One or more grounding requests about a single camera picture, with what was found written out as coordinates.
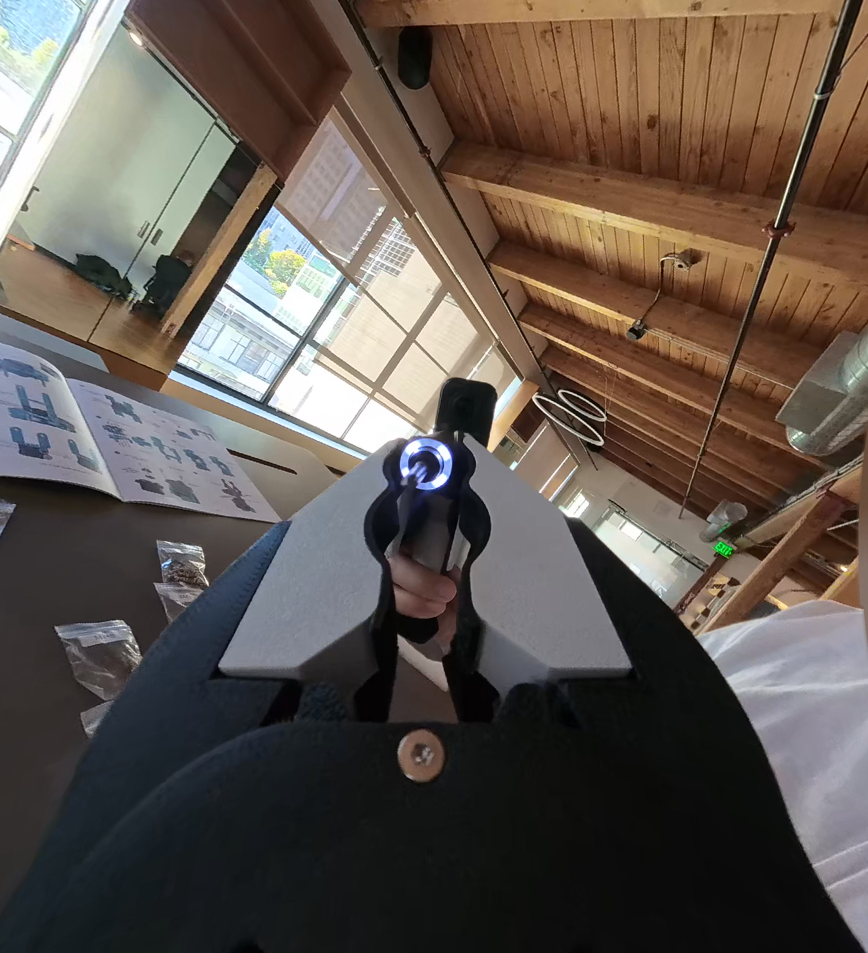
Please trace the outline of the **ceiling sprinkler pipe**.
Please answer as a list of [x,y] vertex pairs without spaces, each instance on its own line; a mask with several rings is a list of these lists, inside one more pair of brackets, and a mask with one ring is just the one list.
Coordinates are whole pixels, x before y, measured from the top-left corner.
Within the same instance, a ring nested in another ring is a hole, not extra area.
[[730,382],[737,366],[737,360],[740,357],[740,353],[750,331],[766,280],[769,277],[777,257],[778,249],[783,240],[793,231],[790,214],[796,201],[801,181],[804,178],[812,150],[817,141],[821,124],[828,108],[828,101],[845,67],[848,45],[863,5],[863,1],[845,1],[842,7],[832,41],[826,54],[820,80],[812,95],[809,113],[801,131],[800,141],[790,172],[788,173],[780,204],[774,219],[768,222],[763,229],[768,241],[761,258],[761,264],[755,277],[748,303],[738,326],[737,337],[726,363],[724,377],[716,394],[709,422],[702,436],[697,458],[693,464],[686,484],[686,490],[679,505],[679,518],[684,515],[686,505],[690,500],[699,470],[702,466],[702,460],[707,452],[718,417],[722,411],[730,388]]

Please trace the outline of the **wooden support post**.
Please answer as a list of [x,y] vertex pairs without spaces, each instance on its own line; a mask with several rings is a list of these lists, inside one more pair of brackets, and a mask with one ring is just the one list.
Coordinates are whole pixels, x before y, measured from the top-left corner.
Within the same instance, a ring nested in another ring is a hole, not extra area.
[[761,560],[721,605],[704,612],[696,633],[745,621],[761,603],[774,601],[785,608],[792,591],[774,595],[785,579],[815,598],[839,589],[839,578],[849,581],[858,556],[856,537],[842,540],[833,530],[855,529],[859,499],[860,479],[840,479],[799,496],[746,531],[738,542]]

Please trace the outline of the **dark ceiling fixture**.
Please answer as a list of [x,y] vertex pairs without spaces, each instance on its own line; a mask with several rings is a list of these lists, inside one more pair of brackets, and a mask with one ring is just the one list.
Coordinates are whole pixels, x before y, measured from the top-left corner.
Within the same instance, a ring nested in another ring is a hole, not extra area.
[[397,75],[406,89],[420,90],[430,82],[433,33],[428,26],[401,29],[397,45]]

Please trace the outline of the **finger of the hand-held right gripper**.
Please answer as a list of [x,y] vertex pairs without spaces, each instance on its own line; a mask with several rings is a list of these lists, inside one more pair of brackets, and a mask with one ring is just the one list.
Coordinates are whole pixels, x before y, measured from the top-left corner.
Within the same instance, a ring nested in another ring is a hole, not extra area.
[[419,527],[412,537],[412,558],[446,576],[464,566],[470,551],[460,530],[460,504],[443,494],[425,493],[421,497]]

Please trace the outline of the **open instruction booklet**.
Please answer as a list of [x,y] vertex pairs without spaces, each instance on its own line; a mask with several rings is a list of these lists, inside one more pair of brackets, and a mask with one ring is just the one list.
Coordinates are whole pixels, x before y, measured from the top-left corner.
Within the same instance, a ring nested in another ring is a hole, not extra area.
[[0,343],[0,477],[274,524],[280,518],[205,424],[64,377]]

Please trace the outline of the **beige roller window blind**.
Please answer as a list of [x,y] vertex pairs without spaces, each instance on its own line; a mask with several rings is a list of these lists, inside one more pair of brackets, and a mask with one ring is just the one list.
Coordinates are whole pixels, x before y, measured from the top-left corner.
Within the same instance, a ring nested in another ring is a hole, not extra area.
[[432,426],[449,377],[520,383],[497,340],[453,294],[445,266],[330,116],[276,202],[329,265],[330,291],[270,395],[276,411],[372,451]]

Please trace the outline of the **person's right hand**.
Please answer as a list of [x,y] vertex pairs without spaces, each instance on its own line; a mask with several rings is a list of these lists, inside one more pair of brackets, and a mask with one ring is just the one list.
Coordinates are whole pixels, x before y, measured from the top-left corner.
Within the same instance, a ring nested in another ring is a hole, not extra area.
[[437,619],[453,608],[457,597],[457,574],[443,575],[404,554],[389,557],[397,611],[419,620]]

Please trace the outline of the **dark desk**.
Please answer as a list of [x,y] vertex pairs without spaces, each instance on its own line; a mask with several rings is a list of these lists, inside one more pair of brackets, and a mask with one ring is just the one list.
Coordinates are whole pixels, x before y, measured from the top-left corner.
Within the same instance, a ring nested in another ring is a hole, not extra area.
[[[299,874],[275,875],[310,720],[336,689],[227,677],[226,644],[290,522],[206,515],[65,483],[0,478],[0,951],[262,951]],[[157,541],[203,548],[209,587],[172,624]],[[121,619],[142,662],[103,701],[59,625]],[[285,795],[279,788],[295,785]]]

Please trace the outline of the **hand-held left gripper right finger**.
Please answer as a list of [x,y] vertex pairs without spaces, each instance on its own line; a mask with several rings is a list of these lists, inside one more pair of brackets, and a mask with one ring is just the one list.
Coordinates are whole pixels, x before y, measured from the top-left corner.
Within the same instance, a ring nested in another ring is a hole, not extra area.
[[522,684],[629,676],[632,663],[566,518],[474,438],[463,449],[458,719],[491,721]]

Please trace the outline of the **person's white shirt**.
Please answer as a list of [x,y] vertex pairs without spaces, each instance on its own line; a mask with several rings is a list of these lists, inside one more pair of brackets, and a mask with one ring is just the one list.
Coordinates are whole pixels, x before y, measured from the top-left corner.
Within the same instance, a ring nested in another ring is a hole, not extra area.
[[864,611],[810,601],[699,640],[758,733],[818,878],[868,951]]

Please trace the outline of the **silver spiral air duct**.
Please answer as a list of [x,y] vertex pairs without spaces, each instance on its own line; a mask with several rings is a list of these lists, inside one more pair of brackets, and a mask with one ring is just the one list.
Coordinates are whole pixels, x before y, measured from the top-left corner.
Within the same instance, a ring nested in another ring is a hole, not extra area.
[[776,416],[791,448],[831,456],[868,425],[868,326],[841,332],[802,377]]

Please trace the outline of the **dark green bag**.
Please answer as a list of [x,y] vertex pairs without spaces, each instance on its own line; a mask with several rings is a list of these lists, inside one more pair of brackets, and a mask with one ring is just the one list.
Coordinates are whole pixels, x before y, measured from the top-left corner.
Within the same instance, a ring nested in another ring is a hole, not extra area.
[[129,300],[133,294],[132,283],[100,256],[76,254],[73,269],[83,280],[118,299]]

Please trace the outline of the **ceiling conduit with junction box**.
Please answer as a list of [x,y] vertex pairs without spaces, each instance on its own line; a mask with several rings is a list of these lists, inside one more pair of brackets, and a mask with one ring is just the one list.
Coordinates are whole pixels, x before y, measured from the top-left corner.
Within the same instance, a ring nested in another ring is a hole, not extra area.
[[641,340],[648,331],[646,317],[653,310],[654,306],[660,301],[665,286],[666,272],[678,270],[688,272],[701,260],[701,253],[693,249],[684,249],[679,252],[666,253],[659,259],[659,286],[651,303],[645,308],[643,314],[637,318],[627,329],[626,336],[632,341]]

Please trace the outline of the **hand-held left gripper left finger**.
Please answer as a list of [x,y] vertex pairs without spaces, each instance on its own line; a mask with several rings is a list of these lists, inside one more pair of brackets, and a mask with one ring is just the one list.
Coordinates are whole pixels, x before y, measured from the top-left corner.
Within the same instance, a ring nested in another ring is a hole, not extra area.
[[292,518],[221,673],[327,683],[357,720],[388,720],[398,642],[387,552],[400,531],[403,448],[385,444]]

